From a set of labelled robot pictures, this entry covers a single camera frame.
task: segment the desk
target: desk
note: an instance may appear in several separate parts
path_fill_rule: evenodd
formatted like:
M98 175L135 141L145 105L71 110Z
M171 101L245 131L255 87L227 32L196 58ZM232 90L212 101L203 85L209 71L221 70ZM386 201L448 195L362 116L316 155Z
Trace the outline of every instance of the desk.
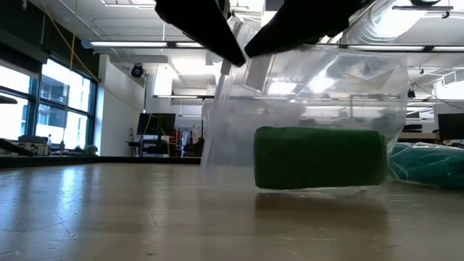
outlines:
M58 186L64 176L72 183ZM232 175L231 181L243 183L242 178ZM0 260L458 261L464 256L462 193L391 183L378 197L330 196L205 188L199 181L199 166L0 170Z
M398 142L425 142L429 144L435 144L435 141L435 133L401 133L398 138Z
M144 147L142 151L141 148L141 141L127 141L130 147L130 156L135 157L136 155L142 157L144 151L148 151L150 154L169 154L169 157L173 157L175 154L175 144L169 144L169 148L166 146L166 142L163 141L160 148L157 148L158 140L149 139L143 140L144 145L150 145L149 148Z

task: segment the window frame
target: window frame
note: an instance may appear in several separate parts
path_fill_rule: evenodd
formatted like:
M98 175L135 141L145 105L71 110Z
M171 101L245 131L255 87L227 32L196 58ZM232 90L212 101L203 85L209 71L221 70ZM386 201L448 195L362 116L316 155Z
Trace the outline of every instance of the window frame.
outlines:
M59 59L55 57L49 57L49 59L57 64L67 68L69 70L69 66L65 63L61 62ZM21 91L17 91L14 89L7 88L5 86L0 86L0 94L9 94L11 96L15 96L22 99L28 100L28 111L26 117L26 125L25 125L25 135L34 136L36 134L36 126L39 121L39 111L38 107L40 104L50 106L56 109L62 109L65 111L66 119L67 113L73 112L79 115L83 115L87 117L87 126L86 126L86 144L94 144L94 126L95 126L95 109L96 109L96 87L97 82L89 77L88 75L82 73L79 70L72 70L72 72L82 76L83 78L90 81L90 90L89 90L89 98L88 98L88 111L83 111L81 109L75 109L72 107L67 106L70 102L70 97L66 97L66 103L60 104L56 101L50 101L48 99L41 98L41 82L42 82L42 70L38 75L38 79L30 77L30 87L29 93L23 93Z

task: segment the window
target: window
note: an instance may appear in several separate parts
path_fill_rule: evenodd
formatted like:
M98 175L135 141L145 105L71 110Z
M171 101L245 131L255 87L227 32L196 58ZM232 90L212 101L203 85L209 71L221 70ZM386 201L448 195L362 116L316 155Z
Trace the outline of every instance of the window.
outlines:
M36 135L51 135L53 144L63 140L66 149L83 148L87 141L88 119L92 117L89 113L92 84L82 75L49 60L42 67Z
M0 60L0 95L17 101L0 104L0 138L50 136L52 144L64 141L66 149L93 142L95 82L49 59L38 90L38 79L15 68Z
M28 94L30 90L30 77L21 72L0 66L0 86Z
M65 130L66 112L63 109L40 104L38 115L36 135L40 137L51 136L53 144L60 144Z
M70 86L69 106L88 112L90 80L85 79L75 72L71 72Z
M17 104L0 104L0 138L17 140L25 134L28 114L28 100L8 94L2 96L15 99Z
M65 146L74 149L86 145L87 117L74 112L67 113Z

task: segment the security camera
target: security camera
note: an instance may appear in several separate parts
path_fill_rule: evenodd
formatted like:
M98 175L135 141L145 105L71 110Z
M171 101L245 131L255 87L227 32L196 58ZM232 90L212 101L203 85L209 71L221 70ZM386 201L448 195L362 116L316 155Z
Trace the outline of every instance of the security camera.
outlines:
M141 78L144 75L143 64L133 65L132 72L130 74L134 78Z
M416 7L431 7L441 0L409 0Z

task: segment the white wall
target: white wall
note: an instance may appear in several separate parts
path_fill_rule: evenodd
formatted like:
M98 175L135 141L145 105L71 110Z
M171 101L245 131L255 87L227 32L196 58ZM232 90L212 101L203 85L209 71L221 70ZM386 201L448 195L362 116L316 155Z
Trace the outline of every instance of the white wall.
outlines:
M130 129L137 131L144 108L144 88L116 68L107 55L100 56L95 144L100 156L127 157Z
M175 126L181 128L200 128L201 117L179 117L179 115L202 115L201 105L171 105L171 113L175 113Z
M171 113L170 99L153 98L155 81L156 73L150 73L146 78L146 112Z

